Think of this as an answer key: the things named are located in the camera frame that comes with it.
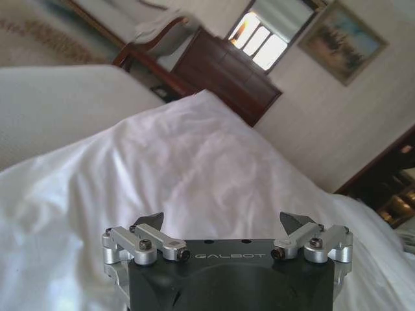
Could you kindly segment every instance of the folded cloth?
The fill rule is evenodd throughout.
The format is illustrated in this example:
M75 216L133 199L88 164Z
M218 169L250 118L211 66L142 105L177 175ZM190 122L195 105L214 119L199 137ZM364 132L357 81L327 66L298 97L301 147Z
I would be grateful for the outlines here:
M178 17L187 17L188 22L184 27L189 32L196 31L200 25L199 20L190 13L179 9L168 9L162 12L156 19L138 24L134 43L140 44L153 40L169 23Z

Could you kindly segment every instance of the picture frame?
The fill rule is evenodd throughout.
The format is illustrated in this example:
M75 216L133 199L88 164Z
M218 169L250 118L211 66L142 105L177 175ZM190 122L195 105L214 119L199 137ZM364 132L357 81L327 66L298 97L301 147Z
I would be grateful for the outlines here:
M348 86L388 45L340 1L329 5L298 46Z

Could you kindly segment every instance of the wooden cabinet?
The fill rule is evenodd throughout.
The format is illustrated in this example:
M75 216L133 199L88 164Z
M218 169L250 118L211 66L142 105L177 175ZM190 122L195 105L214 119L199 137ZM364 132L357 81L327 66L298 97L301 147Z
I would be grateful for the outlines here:
M208 89L253 126L281 95L262 69L228 41L200 29L172 70Z
M414 168L415 125L337 193L364 202L396 228L415 216Z

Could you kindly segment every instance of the metal screw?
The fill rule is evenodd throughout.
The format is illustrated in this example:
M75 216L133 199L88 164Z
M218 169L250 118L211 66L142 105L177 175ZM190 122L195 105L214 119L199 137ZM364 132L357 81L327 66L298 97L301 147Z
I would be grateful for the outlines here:
M283 248L274 248L271 251L271 257L275 260L284 260L285 259L285 250Z
M177 252L177 259L180 262L188 261L190 258L190 251L187 248L181 248Z
M321 238L311 238L309 242L312 248L323 247L323 240Z
M151 246L152 246L151 241L149 239L147 239L147 238L144 238L138 244L138 247L142 251L148 251L149 249L151 249Z

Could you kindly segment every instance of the carpet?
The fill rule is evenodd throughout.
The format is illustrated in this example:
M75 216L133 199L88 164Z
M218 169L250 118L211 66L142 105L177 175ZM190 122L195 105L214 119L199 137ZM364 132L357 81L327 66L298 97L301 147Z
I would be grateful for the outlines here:
M0 67L109 63L65 31L50 25L34 1L0 0Z

